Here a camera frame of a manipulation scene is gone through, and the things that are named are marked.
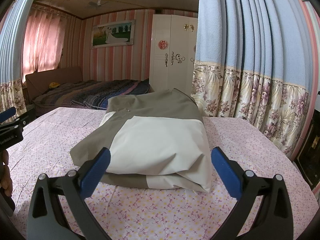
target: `blue gripper pad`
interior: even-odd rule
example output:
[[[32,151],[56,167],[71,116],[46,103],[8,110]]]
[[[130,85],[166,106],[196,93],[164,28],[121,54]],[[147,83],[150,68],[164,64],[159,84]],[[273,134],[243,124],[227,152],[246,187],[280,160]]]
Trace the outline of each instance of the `blue gripper pad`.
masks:
[[[241,181],[225,159],[224,154],[221,153],[220,148],[215,147],[211,151],[211,162],[230,196],[239,200],[242,195]]]
[[[91,167],[85,173],[85,176],[81,179],[80,185],[80,197],[85,199],[90,197],[98,185],[101,177],[106,172],[111,161],[111,154],[109,149],[103,147],[98,155],[89,162],[93,162]]]
[[[16,114],[16,112],[17,112],[17,110],[13,106],[13,107],[5,110],[4,112],[0,113],[0,123],[8,120],[10,117],[13,117]]]

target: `pink floral bed sheet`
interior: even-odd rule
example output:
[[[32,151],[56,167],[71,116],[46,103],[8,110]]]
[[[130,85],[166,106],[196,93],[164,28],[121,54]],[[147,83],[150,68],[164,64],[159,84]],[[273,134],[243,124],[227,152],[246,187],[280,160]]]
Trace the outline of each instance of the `pink floral bed sheet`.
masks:
[[[64,176],[74,166],[69,150],[94,131],[105,111],[57,108],[25,127],[24,140],[8,149],[16,210],[12,222],[26,236],[26,221],[37,177]],[[211,148],[219,146],[241,167],[258,176],[279,173],[286,182],[294,220],[294,238],[315,215],[318,205],[296,168],[262,133],[238,118],[204,117]],[[60,198],[72,230],[81,233],[64,197]],[[258,197],[240,234],[249,230],[259,208]],[[152,190],[99,183],[85,200],[113,240],[210,239],[236,203],[213,171],[209,194],[185,190]]]

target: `cabinet handle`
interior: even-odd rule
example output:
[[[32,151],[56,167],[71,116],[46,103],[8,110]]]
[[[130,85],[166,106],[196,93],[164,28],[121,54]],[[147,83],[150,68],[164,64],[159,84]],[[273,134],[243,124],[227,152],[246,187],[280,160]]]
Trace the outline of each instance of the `cabinet handle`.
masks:
[[[180,54],[176,54],[174,55],[174,53],[171,53],[171,65],[173,65],[173,61],[176,60],[178,61],[178,64],[182,63],[182,61],[185,61],[186,58],[185,57],[181,57]]]
[[[165,54],[164,63],[165,63],[165,66],[168,67],[168,53]]]

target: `grass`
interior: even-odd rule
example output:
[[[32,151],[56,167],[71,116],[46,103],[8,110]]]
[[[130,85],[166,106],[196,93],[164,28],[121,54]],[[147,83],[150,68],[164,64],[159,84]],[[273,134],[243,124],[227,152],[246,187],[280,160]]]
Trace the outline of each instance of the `grass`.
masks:
[[[127,42],[129,42],[130,41],[130,34],[131,34],[131,32],[113,33],[112,36],[114,36],[115,38],[127,38],[128,39]],[[106,37],[107,37],[107,35],[103,35],[98,38],[93,38],[92,45],[97,46],[97,45],[106,44]]]

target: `dark bedspread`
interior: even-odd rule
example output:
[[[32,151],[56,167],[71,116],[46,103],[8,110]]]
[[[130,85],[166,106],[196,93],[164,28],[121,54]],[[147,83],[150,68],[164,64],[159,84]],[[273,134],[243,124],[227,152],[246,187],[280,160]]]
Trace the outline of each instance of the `dark bedspread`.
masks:
[[[84,107],[106,110],[108,99],[117,95],[140,95],[149,92],[149,80],[83,81],[65,83],[33,100],[36,106]]]

